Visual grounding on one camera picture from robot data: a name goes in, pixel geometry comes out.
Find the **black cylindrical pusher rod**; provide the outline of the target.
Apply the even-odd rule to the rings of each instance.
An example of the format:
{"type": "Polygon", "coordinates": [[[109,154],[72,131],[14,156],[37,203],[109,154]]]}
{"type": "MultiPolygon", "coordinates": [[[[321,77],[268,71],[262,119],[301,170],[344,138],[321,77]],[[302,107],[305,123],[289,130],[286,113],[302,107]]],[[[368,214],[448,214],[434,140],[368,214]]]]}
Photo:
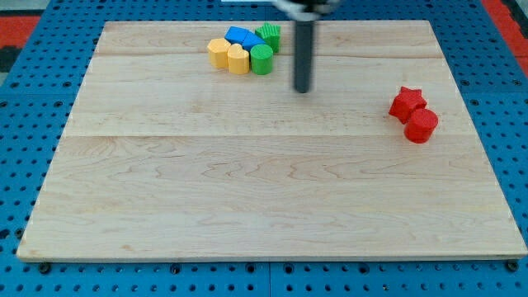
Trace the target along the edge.
{"type": "Polygon", "coordinates": [[[314,21],[295,21],[293,82],[299,93],[311,88],[313,54],[314,21]]]}

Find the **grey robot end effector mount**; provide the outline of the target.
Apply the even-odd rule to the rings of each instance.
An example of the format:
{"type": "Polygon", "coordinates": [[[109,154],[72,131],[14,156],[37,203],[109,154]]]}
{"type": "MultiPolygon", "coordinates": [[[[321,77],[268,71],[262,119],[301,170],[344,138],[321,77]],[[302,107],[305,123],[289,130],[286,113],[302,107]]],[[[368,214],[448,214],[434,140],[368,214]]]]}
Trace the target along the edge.
{"type": "Polygon", "coordinates": [[[273,5],[294,21],[317,21],[334,12],[341,0],[275,0],[273,5]]]}

